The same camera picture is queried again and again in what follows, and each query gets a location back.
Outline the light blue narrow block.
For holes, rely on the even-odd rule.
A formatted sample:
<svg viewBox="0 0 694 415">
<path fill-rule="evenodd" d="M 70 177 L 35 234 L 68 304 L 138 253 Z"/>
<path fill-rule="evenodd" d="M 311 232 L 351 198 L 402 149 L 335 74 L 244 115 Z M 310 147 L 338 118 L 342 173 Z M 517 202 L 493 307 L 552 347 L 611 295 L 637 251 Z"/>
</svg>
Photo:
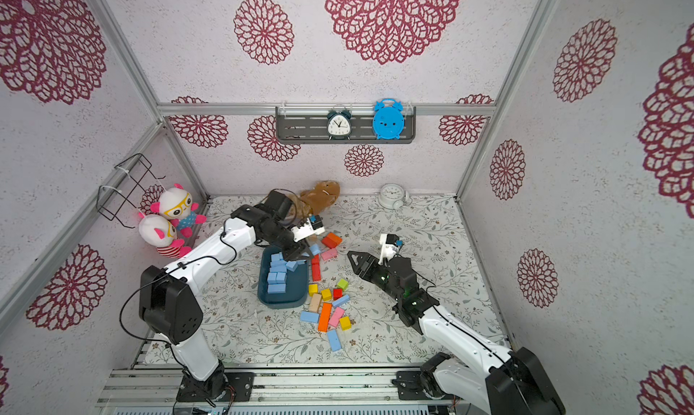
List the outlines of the light blue narrow block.
<svg viewBox="0 0 694 415">
<path fill-rule="evenodd" d="M 343 306 L 345 303 L 347 303 L 349 300 L 350 300 L 349 295 L 343 295 L 339 299 L 334 300 L 332 303 L 332 306 L 334 308 L 339 308 L 339 307 Z"/>
</svg>

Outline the light blue rectangular block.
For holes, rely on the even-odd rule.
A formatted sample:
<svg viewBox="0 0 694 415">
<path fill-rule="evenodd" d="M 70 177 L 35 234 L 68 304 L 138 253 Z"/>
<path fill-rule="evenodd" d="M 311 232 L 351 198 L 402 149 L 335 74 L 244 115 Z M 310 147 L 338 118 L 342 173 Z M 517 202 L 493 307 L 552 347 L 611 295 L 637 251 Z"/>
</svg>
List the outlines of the light blue rectangular block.
<svg viewBox="0 0 694 415">
<path fill-rule="evenodd" d="M 267 285 L 267 293 L 269 294 L 285 294 L 286 292 L 287 285 L 285 283 Z"/>
<path fill-rule="evenodd" d="M 287 272 L 287 263 L 283 262 L 283 261 L 282 262 L 280 262 L 280 261 L 273 262 L 273 263 L 271 263 L 269 271 L 271 273 Z"/>
</svg>

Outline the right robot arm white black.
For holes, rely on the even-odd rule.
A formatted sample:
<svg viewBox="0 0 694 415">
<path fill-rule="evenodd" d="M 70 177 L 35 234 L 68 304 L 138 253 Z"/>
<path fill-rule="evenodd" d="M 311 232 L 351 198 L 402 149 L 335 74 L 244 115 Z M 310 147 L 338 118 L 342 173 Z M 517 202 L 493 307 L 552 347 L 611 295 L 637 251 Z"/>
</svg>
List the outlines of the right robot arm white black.
<svg viewBox="0 0 694 415">
<path fill-rule="evenodd" d="M 450 313 L 420 286 L 423 278 L 401 255 L 399 236 L 383 234 L 380 245 L 378 256 L 348 252 L 352 271 L 395 300 L 392 309 L 405 326 L 445 348 L 417 375 L 396 379 L 399 388 L 430 400 L 457 397 L 484 414 L 566 413 L 535 353 L 495 344 Z"/>
</svg>

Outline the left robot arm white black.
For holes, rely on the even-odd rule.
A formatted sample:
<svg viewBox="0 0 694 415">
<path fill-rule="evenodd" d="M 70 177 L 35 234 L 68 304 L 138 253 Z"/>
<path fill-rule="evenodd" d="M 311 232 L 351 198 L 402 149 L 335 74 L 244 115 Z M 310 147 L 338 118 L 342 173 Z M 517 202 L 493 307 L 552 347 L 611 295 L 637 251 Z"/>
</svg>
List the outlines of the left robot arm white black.
<svg viewBox="0 0 694 415">
<path fill-rule="evenodd" d="M 273 190 L 260 203 L 237 208 L 215 234 L 181 259 L 163 268 L 151 266 L 141 275 L 139 317 L 158 341 L 169 344 L 187 378 L 207 387 L 213 396 L 224 387 L 224 366 L 201 330 L 204 312 L 199 297 L 216 273 L 258 243 L 279 248 L 289 261 L 305 259 L 310 252 L 308 238 L 323 234 L 325 227 L 315 213 L 284 223 L 293 203 Z"/>
</svg>

